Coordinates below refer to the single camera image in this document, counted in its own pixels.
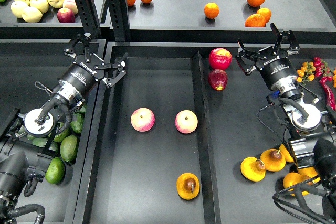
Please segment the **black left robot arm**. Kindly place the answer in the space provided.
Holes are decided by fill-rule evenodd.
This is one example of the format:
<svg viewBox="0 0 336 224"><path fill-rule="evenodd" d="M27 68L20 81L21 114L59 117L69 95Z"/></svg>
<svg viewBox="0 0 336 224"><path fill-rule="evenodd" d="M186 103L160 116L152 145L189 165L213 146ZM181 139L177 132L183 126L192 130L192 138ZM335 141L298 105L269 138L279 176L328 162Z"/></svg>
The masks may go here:
<svg viewBox="0 0 336 224"><path fill-rule="evenodd" d="M35 223L43 223L45 207L27 204L17 207L20 195L31 196L56 152L50 149L55 135L70 128L73 115L84 104L84 97L102 82L114 86L126 74L125 53L108 63L90 49L91 33L78 34L64 48L72 64L58 78L53 89L42 86L49 99L41 108L21 114L12 111L1 126L1 223L16 223L19 216L35 212Z"/></svg>

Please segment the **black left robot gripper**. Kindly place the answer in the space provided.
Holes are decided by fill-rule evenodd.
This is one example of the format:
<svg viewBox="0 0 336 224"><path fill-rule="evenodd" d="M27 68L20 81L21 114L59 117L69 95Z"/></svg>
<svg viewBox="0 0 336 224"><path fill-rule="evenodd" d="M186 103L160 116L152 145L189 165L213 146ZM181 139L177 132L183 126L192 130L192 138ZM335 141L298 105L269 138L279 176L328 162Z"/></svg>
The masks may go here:
<svg viewBox="0 0 336 224"><path fill-rule="evenodd" d="M77 34L66 44L64 55L74 61L59 78L59 95L87 95L99 81L110 88L126 75L128 53L116 63L104 63L90 49L92 37L91 33Z"/></svg>

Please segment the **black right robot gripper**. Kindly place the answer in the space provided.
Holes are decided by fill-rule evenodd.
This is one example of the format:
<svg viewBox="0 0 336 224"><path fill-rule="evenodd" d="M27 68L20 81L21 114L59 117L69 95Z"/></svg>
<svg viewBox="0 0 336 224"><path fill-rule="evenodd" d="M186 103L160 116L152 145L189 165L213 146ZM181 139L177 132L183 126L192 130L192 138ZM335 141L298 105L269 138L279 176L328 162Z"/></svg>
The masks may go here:
<svg viewBox="0 0 336 224"><path fill-rule="evenodd" d="M294 90L297 73L288 55L298 54L299 43L293 31L279 31L274 23L270 24L272 32L277 36L273 47L261 49L259 52L246 49L241 39L238 39L237 63L246 76L258 70L269 90ZM288 50L281 45L289 44Z"/></svg>

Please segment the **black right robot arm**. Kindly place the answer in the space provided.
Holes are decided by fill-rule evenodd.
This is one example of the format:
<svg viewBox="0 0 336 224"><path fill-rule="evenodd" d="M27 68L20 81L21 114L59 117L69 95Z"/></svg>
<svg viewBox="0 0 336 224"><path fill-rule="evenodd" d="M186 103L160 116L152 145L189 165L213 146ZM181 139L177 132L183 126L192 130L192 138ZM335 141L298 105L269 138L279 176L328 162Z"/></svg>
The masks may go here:
<svg viewBox="0 0 336 224"><path fill-rule="evenodd" d="M299 74L289 56L298 54L300 46L292 31L279 31L271 24L277 39L274 45L251 51L241 40L236 60L245 73L257 70L272 93L269 105L283 109L290 138L283 144L297 169L314 168L312 178L275 192L273 201L284 212L306 223L335 223L335 106L327 84L326 105L317 107L320 96L312 93L310 103L304 101L308 90L299 82Z"/></svg>

